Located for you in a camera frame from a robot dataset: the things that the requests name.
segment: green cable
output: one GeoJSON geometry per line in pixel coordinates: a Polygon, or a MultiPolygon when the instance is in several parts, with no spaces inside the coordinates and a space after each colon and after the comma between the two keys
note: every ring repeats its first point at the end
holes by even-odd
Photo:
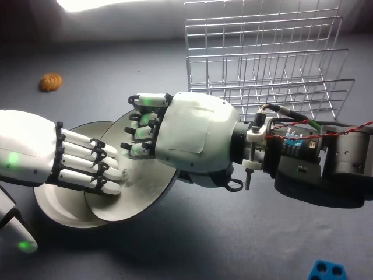
{"type": "Polygon", "coordinates": [[[310,118],[308,119],[308,124],[312,126],[313,128],[315,128],[317,131],[321,130],[321,125],[319,125],[317,122],[315,122],[314,120],[310,118]]]}

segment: white plate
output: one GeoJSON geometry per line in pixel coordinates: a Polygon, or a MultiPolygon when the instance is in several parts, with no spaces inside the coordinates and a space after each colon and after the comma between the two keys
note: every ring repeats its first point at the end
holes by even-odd
{"type": "Polygon", "coordinates": [[[132,160],[124,156],[122,142],[131,143],[131,135],[124,132],[131,121],[131,111],[113,124],[102,141],[118,149],[119,170],[122,172],[121,194],[113,197],[86,193],[91,211],[105,221],[121,221],[134,217],[153,205],[173,185],[177,170],[156,159],[132,160]]]}
{"type": "MultiPolygon", "coordinates": [[[[87,137],[100,139],[113,122],[91,122],[72,129],[87,137]]],[[[44,184],[34,188],[41,210],[52,220],[72,228],[96,228],[107,222],[96,217],[88,208],[83,191],[44,184]]]]}

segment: tabletop surface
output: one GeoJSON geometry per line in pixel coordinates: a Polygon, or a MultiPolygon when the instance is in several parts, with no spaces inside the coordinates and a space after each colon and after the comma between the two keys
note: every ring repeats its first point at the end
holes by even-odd
{"type": "MultiPolygon", "coordinates": [[[[339,121],[373,120],[372,36],[341,37],[349,48],[342,78],[356,83],[339,121]]],[[[0,56],[0,106],[24,110],[66,128],[115,121],[129,95],[187,89],[182,41],[65,44],[10,48],[0,56]],[[64,85],[40,93],[57,72],[64,85]]],[[[235,167],[235,178],[244,169],[235,167]]],[[[48,219],[31,188],[2,184],[37,233],[39,251],[0,244],[0,279],[307,279],[316,260],[345,266],[349,279],[372,279],[373,203],[330,209],[279,194],[256,172],[249,191],[229,193],[177,181],[155,207],[126,222],[73,230],[48,219]]]]}

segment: wire dish rack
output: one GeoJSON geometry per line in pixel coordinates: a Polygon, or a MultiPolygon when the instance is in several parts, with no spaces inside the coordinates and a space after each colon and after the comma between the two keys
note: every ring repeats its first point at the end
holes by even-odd
{"type": "Polygon", "coordinates": [[[335,49],[340,0],[217,0],[184,5],[189,91],[230,102],[242,120],[266,102],[336,118],[353,79],[335,49]]]}

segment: blue plastic object with holes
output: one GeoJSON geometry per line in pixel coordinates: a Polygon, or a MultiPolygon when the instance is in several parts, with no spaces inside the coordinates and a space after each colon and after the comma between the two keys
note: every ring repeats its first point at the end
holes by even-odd
{"type": "Polygon", "coordinates": [[[308,280],[348,280],[343,265],[318,260],[308,280]]]}

